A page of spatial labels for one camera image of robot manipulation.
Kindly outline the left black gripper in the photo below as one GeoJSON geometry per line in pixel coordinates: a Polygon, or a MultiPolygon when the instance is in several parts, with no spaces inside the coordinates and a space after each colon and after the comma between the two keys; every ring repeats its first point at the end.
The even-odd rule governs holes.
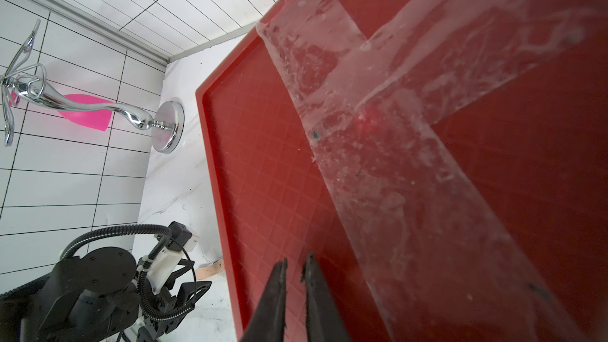
{"type": "Polygon", "coordinates": [[[211,288],[211,281],[186,281],[180,285],[177,295],[172,295],[170,291],[174,288],[176,280],[187,272],[194,272],[191,260],[180,259],[177,266],[179,269],[171,272],[168,280],[161,287],[153,286],[150,281],[151,275],[147,275],[143,293],[147,295],[149,308],[160,313],[162,317],[160,321],[156,321],[144,314],[137,331],[137,341],[159,341],[160,337],[173,332],[184,321],[187,313],[182,311],[171,319],[168,313],[181,308],[194,310],[196,303],[211,288]]]}

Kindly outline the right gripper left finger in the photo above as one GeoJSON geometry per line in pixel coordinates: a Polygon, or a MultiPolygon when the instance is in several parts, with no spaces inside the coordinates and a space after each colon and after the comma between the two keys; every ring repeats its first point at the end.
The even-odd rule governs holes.
{"type": "Polygon", "coordinates": [[[286,327],[287,267],[286,259],[273,266],[241,342],[283,342],[286,327]]]}

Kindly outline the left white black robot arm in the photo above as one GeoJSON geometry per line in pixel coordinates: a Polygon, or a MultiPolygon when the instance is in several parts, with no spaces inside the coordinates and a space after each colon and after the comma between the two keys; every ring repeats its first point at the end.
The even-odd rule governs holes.
{"type": "Polygon", "coordinates": [[[3,341],[158,341],[185,319],[155,321],[143,314],[142,297],[167,316],[195,304],[212,284],[184,282],[171,294],[177,278],[193,263],[180,259],[158,293],[150,284],[137,287],[139,266],[127,250],[103,247],[84,257],[59,261],[49,274],[1,295],[3,341]]]}

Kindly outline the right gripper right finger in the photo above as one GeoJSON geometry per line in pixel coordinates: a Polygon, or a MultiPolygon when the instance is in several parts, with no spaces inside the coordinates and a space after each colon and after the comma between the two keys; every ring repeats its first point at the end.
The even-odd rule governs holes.
{"type": "Polygon", "coordinates": [[[326,283],[325,275],[313,253],[308,254],[302,266],[301,281],[305,283],[307,291],[307,340],[350,341],[351,337],[326,283]]]}

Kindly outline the peach knife diagonal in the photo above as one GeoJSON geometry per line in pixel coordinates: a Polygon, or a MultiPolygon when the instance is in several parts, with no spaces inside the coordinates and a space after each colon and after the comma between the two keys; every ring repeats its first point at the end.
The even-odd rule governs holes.
{"type": "Polygon", "coordinates": [[[207,264],[205,266],[201,266],[196,269],[196,279],[203,281],[211,278],[212,276],[218,275],[225,271],[225,263],[224,259],[221,258],[218,261],[215,261],[211,264],[207,264]]]}

